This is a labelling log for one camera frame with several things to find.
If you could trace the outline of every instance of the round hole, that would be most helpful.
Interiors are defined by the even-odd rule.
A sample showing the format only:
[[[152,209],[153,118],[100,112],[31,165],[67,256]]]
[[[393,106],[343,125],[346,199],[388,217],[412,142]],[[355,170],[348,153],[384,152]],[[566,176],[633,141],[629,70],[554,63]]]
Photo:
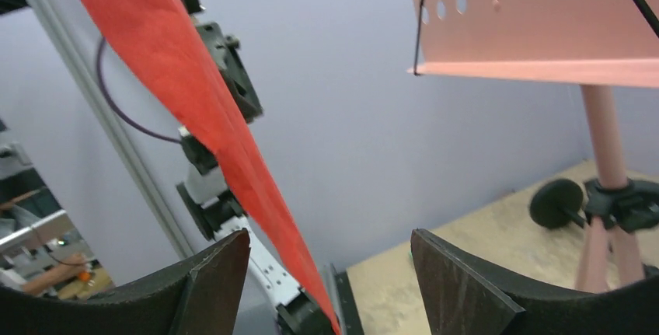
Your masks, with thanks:
[[[428,15],[428,9],[425,7],[421,9],[421,20],[424,21],[424,24],[428,24],[431,20],[430,15]]]
[[[467,0],[455,0],[455,7],[459,13],[464,14],[467,11]]]
[[[437,1],[437,16],[439,19],[444,19],[446,17],[446,5],[442,0]]]

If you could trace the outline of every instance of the cluttered workbench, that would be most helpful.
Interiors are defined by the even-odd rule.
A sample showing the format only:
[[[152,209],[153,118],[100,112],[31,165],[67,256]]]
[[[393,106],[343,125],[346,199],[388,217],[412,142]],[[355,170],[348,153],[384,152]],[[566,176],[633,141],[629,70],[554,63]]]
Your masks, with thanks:
[[[533,186],[488,204],[432,230],[457,247],[534,279],[571,288],[581,252],[583,230],[575,224],[547,231],[528,216],[535,192],[551,179],[583,183],[596,175],[593,162],[582,162]],[[629,177],[659,180],[629,171]],[[659,232],[638,232],[643,262],[659,264]],[[608,265],[609,284],[617,284],[615,265]],[[366,335],[429,335],[417,276],[405,242],[347,270]]]

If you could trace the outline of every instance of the pink metal pole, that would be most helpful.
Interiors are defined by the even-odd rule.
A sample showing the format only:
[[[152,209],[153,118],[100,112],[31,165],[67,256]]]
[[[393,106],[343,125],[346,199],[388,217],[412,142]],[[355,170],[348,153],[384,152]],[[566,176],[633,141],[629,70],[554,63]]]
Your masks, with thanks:
[[[605,189],[611,190],[626,187],[629,181],[622,155],[622,140],[616,120],[613,88],[603,85],[582,85],[581,95],[588,116],[599,183]],[[601,253],[603,247],[600,244],[606,246],[607,239],[603,238],[605,235],[601,220],[593,220],[587,230],[587,242],[581,254],[582,261],[577,275],[577,286],[580,287],[577,289],[590,288],[591,290],[585,291],[592,291],[592,288],[602,288],[602,276],[605,278],[606,275],[606,255]],[[620,284],[630,284],[643,279],[643,265],[636,236],[627,234],[616,226],[611,231],[610,238]],[[598,269],[588,268],[591,265]]]

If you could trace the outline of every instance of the red strap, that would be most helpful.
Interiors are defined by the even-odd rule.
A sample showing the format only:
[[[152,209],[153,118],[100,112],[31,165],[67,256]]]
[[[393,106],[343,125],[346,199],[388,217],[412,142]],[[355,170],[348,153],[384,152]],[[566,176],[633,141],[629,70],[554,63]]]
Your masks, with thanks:
[[[215,154],[240,204],[340,334],[311,254],[181,1],[81,1],[138,79]]]

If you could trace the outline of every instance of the purple cable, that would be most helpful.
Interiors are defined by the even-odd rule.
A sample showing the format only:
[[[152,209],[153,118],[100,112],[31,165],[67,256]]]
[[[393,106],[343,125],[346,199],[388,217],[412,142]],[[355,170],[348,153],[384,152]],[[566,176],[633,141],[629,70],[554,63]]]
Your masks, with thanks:
[[[105,37],[101,37],[99,47],[96,49],[96,77],[98,78],[99,81],[99,89],[101,91],[101,94],[103,94],[103,98],[106,100],[107,104],[110,105],[112,111],[116,113],[117,116],[121,118],[121,120],[125,121],[126,124],[134,127],[135,129],[139,130],[140,132],[146,135],[149,135],[153,138],[162,139],[163,141],[167,141],[167,142],[172,142],[177,144],[181,143],[181,141],[176,138],[171,138],[162,134],[155,133],[154,131],[150,131],[146,127],[141,126],[137,121],[128,117],[128,115],[126,115],[121,110],[121,108],[119,108],[119,106],[114,102],[114,99],[112,99],[112,96],[110,96],[110,93],[107,91],[107,85],[105,83],[105,79],[103,78],[102,60],[103,60],[103,50],[105,50],[106,45],[107,45],[107,41]]]

